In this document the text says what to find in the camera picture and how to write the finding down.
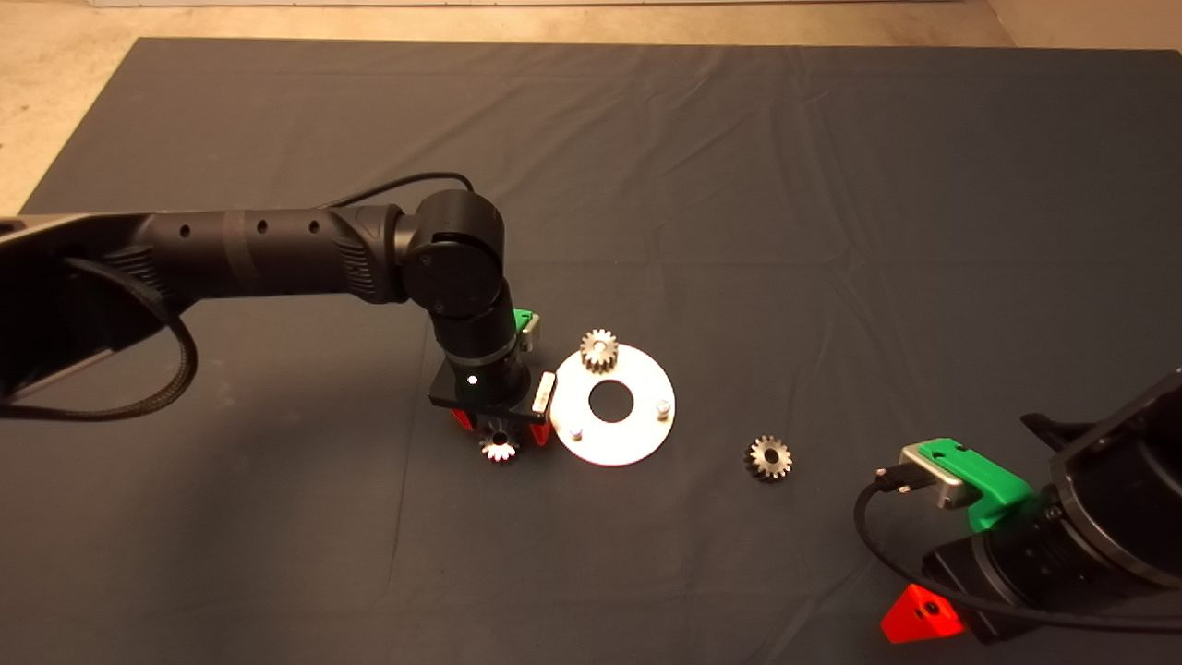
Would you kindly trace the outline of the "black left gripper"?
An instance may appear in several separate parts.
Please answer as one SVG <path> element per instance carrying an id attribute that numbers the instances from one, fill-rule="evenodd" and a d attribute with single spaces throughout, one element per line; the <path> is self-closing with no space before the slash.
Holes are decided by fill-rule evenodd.
<path id="1" fill-rule="evenodd" d="M 535 446 L 548 446 L 550 396 L 556 376 L 531 369 L 518 357 L 468 367 L 443 361 L 428 387 L 428 399 L 452 413 L 469 433 L 530 433 Z"/>

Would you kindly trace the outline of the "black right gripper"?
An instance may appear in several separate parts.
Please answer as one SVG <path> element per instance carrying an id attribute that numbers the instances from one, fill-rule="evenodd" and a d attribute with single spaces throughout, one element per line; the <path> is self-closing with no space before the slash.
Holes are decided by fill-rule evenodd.
<path id="1" fill-rule="evenodd" d="M 952 540 L 923 555 L 923 573 L 959 592 L 1017 609 L 1072 613 L 1073 578 L 1063 506 L 1030 502 L 991 529 Z M 966 624 L 943 596 L 908 583 L 882 618 L 891 644 L 962 635 Z"/>

